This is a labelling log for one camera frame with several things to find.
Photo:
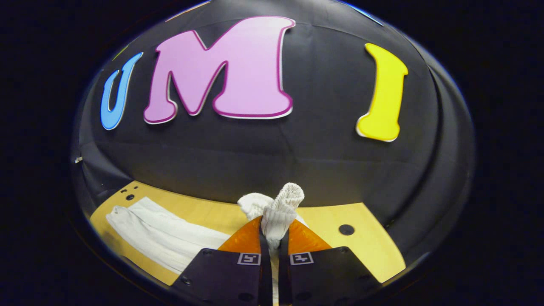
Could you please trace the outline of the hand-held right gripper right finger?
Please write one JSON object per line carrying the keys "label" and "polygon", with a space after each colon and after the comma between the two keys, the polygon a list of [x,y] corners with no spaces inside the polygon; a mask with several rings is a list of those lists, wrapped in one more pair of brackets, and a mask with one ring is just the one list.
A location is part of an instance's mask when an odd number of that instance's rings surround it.
{"label": "hand-held right gripper right finger", "polygon": [[382,287],[348,247],[331,247],[297,220],[278,259],[280,306],[355,306]]}

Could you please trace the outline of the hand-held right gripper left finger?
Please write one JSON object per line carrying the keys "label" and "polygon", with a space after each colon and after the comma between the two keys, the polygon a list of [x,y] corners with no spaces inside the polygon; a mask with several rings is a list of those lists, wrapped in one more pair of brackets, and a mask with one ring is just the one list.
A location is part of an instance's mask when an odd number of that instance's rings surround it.
{"label": "hand-held right gripper left finger", "polygon": [[203,248],[171,286],[195,306],[272,306],[269,247],[262,217],[243,225],[219,248]]}

